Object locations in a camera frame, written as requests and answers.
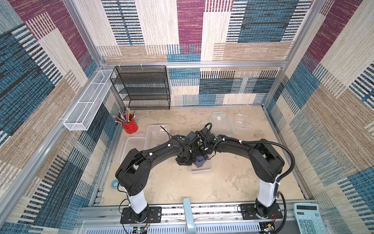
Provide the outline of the dark blue cloth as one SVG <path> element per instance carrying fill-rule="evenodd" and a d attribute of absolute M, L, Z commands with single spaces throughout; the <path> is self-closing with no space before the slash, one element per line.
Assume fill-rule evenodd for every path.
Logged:
<path fill-rule="evenodd" d="M 200 168 L 204 165 L 204 163 L 207 161 L 207 159 L 208 159 L 208 156 L 197 156 L 194 165 L 197 168 Z"/>

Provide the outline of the green-seal lunch box lid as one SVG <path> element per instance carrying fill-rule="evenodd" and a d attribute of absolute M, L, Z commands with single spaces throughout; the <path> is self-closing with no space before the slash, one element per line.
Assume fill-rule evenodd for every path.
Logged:
<path fill-rule="evenodd" d="M 224 112 L 213 112 L 209 116 L 209 121 L 212 123 L 212 132 L 214 135 L 225 135 L 228 137 L 233 135 L 232 121 Z"/>

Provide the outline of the lidded green-tinted lunch box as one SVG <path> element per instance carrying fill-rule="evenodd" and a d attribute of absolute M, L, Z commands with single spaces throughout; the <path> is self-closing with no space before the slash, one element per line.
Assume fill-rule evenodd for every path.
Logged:
<path fill-rule="evenodd" d="M 213 160 L 205 160 L 201 162 L 197 162 L 196 166 L 195 163 L 193 163 L 191 166 L 189 166 L 189 171 L 192 174 L 199 175 L 199 174 L 207 174 L 213 172 L 214 166 L 213 166 Z"/>

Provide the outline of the large clear plastic lunch box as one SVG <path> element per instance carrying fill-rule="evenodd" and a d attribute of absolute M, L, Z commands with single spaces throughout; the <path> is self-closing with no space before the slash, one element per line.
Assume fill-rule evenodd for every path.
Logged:
<path fill-rule="evenodd" d="M 156 146 L 164 144 L 169 140 L 168 125 L 150 125 L 147 127 L 146 140 L 144 150 L 152 149 Z"/>

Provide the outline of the small blue-rimmed lunch box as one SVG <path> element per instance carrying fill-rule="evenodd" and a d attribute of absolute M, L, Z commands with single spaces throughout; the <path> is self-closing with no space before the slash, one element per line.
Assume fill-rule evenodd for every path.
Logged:
<path fill-rule="evenodd" d="M 246 130 L 248 126 L 248 116 L 237 113 L 234 121 L 236 130 Z"/>

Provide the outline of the clear lunch box lid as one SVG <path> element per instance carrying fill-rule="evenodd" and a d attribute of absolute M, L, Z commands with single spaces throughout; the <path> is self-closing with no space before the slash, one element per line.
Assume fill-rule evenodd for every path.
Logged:
<path fill-rule="evenodd" d="M 134 136 L 128 138 L 126 140 L 122 155 L 119 158 L 119 164 L 123 162 L 123 160 L 125 159 L 130 150 L 137 149 L 138 151 L 142 151 L 144 149 L 145 141 L 145 136 Z"/>

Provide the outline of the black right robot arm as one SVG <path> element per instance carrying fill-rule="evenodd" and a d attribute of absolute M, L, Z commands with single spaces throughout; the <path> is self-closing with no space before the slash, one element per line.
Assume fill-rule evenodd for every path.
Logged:
<path fill-rule="evenodd" d="M 191 156 L 204 156 L 219 153 L 232 153 L 249 159 L 255 174 L 260 179 L 260 189 L 256 198 L 256 215 L 258 218 L 268 218 L 275 208 L 276 194 L 280 180 L 294 169 L 294 161 L 286 172 L 282 172 L 285 162 L 273 148 L 278 146 L 288 151 L 283 145 L 261 139 L 257 141 L 242 141 L 224 135 L 214 136 L 208 132 L 198 133 L 191 143 Z"/>

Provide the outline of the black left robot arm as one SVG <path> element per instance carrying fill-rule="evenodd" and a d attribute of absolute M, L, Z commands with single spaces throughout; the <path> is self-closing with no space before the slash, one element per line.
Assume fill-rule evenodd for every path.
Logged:
<path fill-rule="evenodd" d="M 180 166 L 191 166 L 196 161 L 198 135 L 190 132 L 187 136 L 174 135 L 167 142 L 152 149 L 128 152 L 116 172 L 116 179 L 127 195 L 132 211 L 139 215 L 148 208 L 144 196 L 151 169 L 163 161 L 176 156 Z"/>

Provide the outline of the red pen cup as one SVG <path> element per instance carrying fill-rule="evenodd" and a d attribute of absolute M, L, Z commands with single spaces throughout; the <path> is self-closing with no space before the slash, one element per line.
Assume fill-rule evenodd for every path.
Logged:
<path fill-rule="evenodd" d="M 122 123 L 122 127 L 126 131 L 126 133 L 133 134 L 138 131 L 138 125 L 134 119 L 134 115 L 130 114 L 129 117 L 130 117 L 130 121 L 129 122 L 124 121 Z"/>

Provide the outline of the blue tape roll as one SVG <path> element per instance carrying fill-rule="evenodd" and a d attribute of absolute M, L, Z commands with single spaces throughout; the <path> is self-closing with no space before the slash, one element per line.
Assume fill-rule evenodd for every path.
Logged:
<path fill-rule="evenodd" d="M 118 180 L 117 179 L 115 179 L 111 182 L 111 188 L 115 189 L 115 190 L 118 188 Z"/>

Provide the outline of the black mesh shelf rack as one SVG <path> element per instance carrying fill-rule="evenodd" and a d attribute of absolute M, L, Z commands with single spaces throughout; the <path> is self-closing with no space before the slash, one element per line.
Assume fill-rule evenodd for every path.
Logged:
<path fill-rule="evenodd" d="M 116 66 L 111 82 L 124 107 L 131 110 L 169 110 L 171 104 L 167 68 Z"/>

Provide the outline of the light blue calculator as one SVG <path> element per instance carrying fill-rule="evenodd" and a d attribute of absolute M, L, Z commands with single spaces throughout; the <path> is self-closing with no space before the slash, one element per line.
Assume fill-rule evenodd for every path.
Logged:
<path fill-rule="evenodd" d="M 294 216 L 301 234 L 327 234 L 319 206 L 315 203 L 295 203 Z"/>

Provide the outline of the light blue rail clamp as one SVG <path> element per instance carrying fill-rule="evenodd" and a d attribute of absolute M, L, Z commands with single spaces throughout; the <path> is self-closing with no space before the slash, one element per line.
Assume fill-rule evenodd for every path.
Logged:
<path fill-rule="evenodd" d="M 189 198 L 183 199 L 183 207 L 188 234 L 196 234 L 193 212 L 191 207 L 191 200 Z"/>

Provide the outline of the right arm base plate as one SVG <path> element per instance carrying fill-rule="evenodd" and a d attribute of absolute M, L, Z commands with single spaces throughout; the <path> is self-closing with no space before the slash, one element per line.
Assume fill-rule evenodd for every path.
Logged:
<path fill-rule="evenodd" d="M 283 218 L 283 212 L 276 202 L 270 207 L 265 207 L 260 203 L 244 203 L 240 204 L 237 210 L 241 213 L 243 220 L 273 220 L 275 217 L 278 220 Z"/>

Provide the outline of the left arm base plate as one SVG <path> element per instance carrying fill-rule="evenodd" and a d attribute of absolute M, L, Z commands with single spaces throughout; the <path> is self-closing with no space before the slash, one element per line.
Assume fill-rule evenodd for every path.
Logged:
<path fill-rule="evenodd" d="M 136 214 L 130 207 L 125 207 L 122 210 L 121 224 L 135 224 L 135 223 L 160 223 L 162 216 L 161 206 L 146 207 L 140 214 Z"/>

